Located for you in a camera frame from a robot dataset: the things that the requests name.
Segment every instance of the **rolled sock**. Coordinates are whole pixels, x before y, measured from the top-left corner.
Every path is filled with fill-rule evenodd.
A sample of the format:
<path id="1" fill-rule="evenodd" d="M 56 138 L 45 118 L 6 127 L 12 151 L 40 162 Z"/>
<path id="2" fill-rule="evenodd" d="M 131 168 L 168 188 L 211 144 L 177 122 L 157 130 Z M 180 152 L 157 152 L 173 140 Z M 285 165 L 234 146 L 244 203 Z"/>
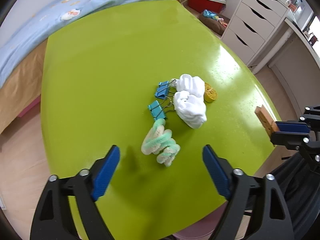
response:
<path id="1" fill-rule="evenodd" d="M 191 128 L 197 129 L 207 121 L 206 106 L 202 98 L 183 90 L 174 94 L 173 102 L 177 115 Z"/>
<path id="2" fill-rule="evenodd" d="M 204 81 L 201 78 L 197 76 L 192 77 L 189 74 L 182 74 L 179 79 L 175 80 L 177 82 L 173 82 L 172 85 L 175 86 L 177 92 L 184 90 L 188 91 L 191 95 L 194 95 L 198 98 L 203 98 Z"/>

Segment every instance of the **bed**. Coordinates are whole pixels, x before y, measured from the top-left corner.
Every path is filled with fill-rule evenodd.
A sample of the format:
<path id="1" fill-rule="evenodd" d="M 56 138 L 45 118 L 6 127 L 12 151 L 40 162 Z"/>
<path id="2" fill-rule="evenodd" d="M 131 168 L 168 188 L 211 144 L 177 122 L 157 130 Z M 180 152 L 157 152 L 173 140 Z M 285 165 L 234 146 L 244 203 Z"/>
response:
<path id="1" fill-rule="evenodd" d="M 0 48 L 0 134 L 39 99 L 47 38 L 52 33 L 87 14 L 137 1 L 145 0 L 55 0 L 18 29 Z M 62 20 L 72 9 L 79 9 L 79 15 Z"/>

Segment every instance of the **table leg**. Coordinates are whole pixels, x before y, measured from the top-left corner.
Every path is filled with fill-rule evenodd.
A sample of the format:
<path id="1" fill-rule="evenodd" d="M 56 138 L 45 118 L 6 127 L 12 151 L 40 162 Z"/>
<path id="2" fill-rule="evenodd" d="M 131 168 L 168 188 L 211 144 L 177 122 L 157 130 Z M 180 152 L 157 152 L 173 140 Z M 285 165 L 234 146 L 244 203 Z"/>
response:
<path id="1" fill-rule="evenodd" d="M 293 34 L 293 30 L 288 27 L 279 41 L 275 44 L 275 46 L 269 51 L 269 53 L 260 61 L 260 63 L 253 69 L 252 74 L 257 74 L 268 62 L 272 59 L 272 57 L 281 49 L 281 47 L 286 43 L 286 41 Z"/>

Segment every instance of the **window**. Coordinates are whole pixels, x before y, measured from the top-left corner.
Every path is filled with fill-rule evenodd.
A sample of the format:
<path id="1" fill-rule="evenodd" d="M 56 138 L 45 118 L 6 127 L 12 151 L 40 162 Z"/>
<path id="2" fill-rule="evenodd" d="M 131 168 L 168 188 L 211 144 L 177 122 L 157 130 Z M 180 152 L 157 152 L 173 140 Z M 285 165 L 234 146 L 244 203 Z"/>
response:
<path id="1" fill-rule="evenodd" d="M 315 19 L 311 23 L 309 33 L 314 33 L 314 35 L 318 38 L 318 40 L 320 40 L 320 21 L 319 21 L 318 17 L 315 17 Z M 313 45 L 313 48 L 316 51 L 316 53 L 318 54 L 318 56 L 320 57 L 320 42 L 317 41 Z"/>

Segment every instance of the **green table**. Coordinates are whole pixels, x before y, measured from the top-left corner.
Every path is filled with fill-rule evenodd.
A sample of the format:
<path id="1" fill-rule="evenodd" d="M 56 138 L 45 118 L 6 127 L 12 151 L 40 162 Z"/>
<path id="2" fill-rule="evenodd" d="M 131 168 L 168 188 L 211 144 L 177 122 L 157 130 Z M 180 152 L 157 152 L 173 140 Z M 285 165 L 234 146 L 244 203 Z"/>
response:
<path id="1" fill-rule="evenodd" d="M 147 105 L 159 82 L 188 73 L 218 92 L 198 130 L 175 112 L 166 128 L 181 146 L 171 167 L 143 155 L 153 124 Z M 254 111 L 279 116 L 243 62 L 177 1 L 147 1 L 86 16 L 51 35 L 45 55 L 41 116 L 52 174 L 74 176 L 112 144 L 121 161 L 97 201 L 116 240 L 156 240 L 200 220 L 224 202 L 202 162 L 211 144 L 253 175 L 273 150 Z M 84 230 L 74 200 L 72 211 Z"/>

